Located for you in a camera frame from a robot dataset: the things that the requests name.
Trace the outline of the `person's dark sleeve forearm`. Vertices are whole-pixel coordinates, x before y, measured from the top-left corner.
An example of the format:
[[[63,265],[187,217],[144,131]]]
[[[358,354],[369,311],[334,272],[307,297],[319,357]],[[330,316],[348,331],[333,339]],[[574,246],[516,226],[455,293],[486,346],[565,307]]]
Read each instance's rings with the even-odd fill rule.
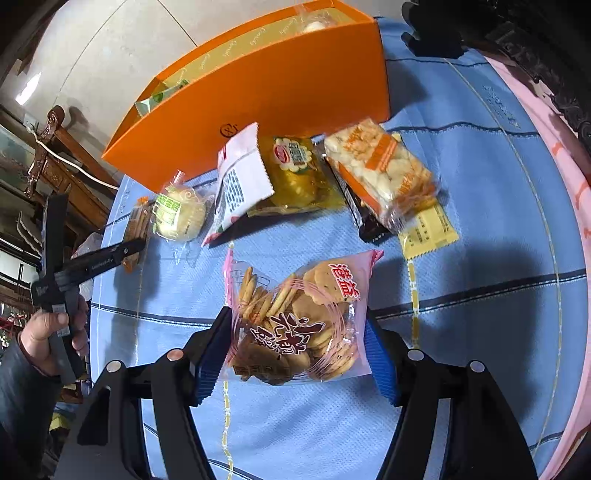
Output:
[[[3,479],[36,479],[62,388],[48,339],[23,332],[1,361]]]

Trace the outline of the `person's left hand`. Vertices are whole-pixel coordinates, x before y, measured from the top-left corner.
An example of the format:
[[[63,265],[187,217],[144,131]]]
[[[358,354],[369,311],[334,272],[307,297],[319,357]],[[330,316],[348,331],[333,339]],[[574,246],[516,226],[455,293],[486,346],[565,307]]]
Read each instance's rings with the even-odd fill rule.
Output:
[[[85,329],[88,318],[88,305],[84,298],[78,296],[78,312],[73,320],[72,347],[77,355],[84,358],[88,354],[88,335]],[[49,338],[61,328],[68,325],[66,313],[51,313],[38,310],[19,334],[19,344],[28,361],[43,374],[55,376],[59,374],[56,361],[51,353]]]

